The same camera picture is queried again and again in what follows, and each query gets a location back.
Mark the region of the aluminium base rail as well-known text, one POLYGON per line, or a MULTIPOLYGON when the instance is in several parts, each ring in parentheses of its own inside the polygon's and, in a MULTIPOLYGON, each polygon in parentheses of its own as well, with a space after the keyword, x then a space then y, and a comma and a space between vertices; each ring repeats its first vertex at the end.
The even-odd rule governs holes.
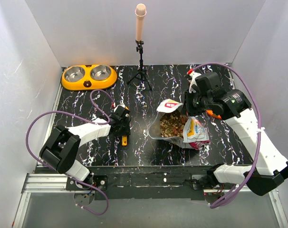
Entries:
POLYGON ((104 215, 100 195, 68 191, 59 174, 29 174, 13 227, 15 228, 287 228, 276 190, 259 197, 243 188, 230 204, 210 209, 211 190, 189 186, 111 186, 104 215))

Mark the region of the yellow double pet bowl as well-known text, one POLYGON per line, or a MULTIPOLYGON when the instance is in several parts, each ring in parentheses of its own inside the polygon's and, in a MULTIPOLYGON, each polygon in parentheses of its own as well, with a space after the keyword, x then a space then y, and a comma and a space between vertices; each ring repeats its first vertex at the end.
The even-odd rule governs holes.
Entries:
POLYGON ((117 81, 116 71, 108 65, 76 65, 66 68, 62 86, 69 91, 107 89, 117 81))

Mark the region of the white cartoon pet food bag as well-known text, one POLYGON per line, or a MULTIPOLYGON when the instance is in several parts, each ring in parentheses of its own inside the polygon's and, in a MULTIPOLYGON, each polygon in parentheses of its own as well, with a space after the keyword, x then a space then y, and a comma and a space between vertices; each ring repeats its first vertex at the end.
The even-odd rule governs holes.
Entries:
POLYGON ((156 109, 157 116, 148 128, 148 135, 180 148, 199 150, 210 143, 209 135, 197 118, 181 113, 182 107, 182 103, 172 99, 163 100, 156 109))

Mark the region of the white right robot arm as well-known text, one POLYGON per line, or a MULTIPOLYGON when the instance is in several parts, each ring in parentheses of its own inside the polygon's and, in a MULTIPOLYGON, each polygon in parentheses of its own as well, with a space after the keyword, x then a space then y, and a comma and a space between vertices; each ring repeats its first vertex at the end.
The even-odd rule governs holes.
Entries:
POLYGON ((288 160, 278 151, 264 130, 258 126, 256 113, 247 97, 238 89, 184 92, 184 110, 197 116, 212 110, 237 134, 253 158, 252 165, 217 164, 206 172, 205 181, 217 189, 224 183, 241 184, 263 196, 288 178, 288 160))

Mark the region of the pink microphone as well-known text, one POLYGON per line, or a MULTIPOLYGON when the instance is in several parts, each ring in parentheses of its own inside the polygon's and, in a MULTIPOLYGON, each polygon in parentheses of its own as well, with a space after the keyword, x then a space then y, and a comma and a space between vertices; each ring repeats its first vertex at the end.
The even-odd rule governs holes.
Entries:
POLYGON ((144 18, 146 16, 147 10, 146 6, 142 3, 138 4, 135 9, 136 15, 136 34, 135 40, 140 42, 142 40, 143 34, 143 26, 144 26, 144 18))

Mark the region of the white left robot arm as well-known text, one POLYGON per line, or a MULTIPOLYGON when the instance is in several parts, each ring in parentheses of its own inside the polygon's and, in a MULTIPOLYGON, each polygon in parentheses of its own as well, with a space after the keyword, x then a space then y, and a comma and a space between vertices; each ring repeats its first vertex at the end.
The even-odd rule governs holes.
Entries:
POLYGON ((69 128, 58 125, 51 132, 39 156, 57 173, 75 178, 81 189, 88 190, 94 183, 93 175, 87 167, 77 161, 78 149, 90 141, 109 135, 129 136, 129 116, 129 109, 121 104, 110 114, 109 123, 104 117, 95 119, 95 124, 86 123, 69 128))

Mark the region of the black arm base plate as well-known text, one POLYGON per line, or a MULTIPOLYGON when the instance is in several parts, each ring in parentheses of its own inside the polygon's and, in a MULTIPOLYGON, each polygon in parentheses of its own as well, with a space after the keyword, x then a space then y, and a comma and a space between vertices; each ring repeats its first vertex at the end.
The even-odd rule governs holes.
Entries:
POLYGON ((212 186, 206 172, 211 166, 91 166, 94 185, 110 200, 191 199, 219 197, 231 184, 212 186))

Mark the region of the red yellow toy block truck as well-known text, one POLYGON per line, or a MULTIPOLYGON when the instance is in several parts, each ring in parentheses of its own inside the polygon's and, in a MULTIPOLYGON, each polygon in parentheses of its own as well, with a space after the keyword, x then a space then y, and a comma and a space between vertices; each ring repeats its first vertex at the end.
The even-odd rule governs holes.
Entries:
POLYGON ((212 110, 206 110, 206 113, 214 118, 221 119, 221 116, 215 114, 212 110))

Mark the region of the yellow plastic food scoop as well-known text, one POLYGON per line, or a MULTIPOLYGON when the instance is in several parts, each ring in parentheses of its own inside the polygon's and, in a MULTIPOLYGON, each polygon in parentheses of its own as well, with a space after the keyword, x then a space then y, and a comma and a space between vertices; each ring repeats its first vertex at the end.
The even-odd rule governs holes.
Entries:
POLYGON ((130 111, 126 105, 123 104, 122 107, 125 109, 123 121, 124 135, 122 136, 122 146, 127 146, 127 137, 130 135, 130 111))

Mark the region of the black tripod stand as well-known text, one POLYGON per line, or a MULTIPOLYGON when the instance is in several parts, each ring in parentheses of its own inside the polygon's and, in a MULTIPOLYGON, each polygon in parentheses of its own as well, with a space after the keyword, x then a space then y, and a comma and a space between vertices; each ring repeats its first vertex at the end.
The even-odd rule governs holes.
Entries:
POLYGON ((134 80, 137 79, 142 83, 147 83, 148 84, 148 88, 150 91, 152 91, 152 87, 150 85, 150 82, 147 79, 147 70, 144 69, 144 61, 143 61, 143 41, 136 41, 137 47, 136 47, 136 51, 139 53, 140 55, 140 60, 139 60, 139 68, 137 70, 137 74, 135 74, 128 82, 127 85, 130 85, 130 83, 134 80))

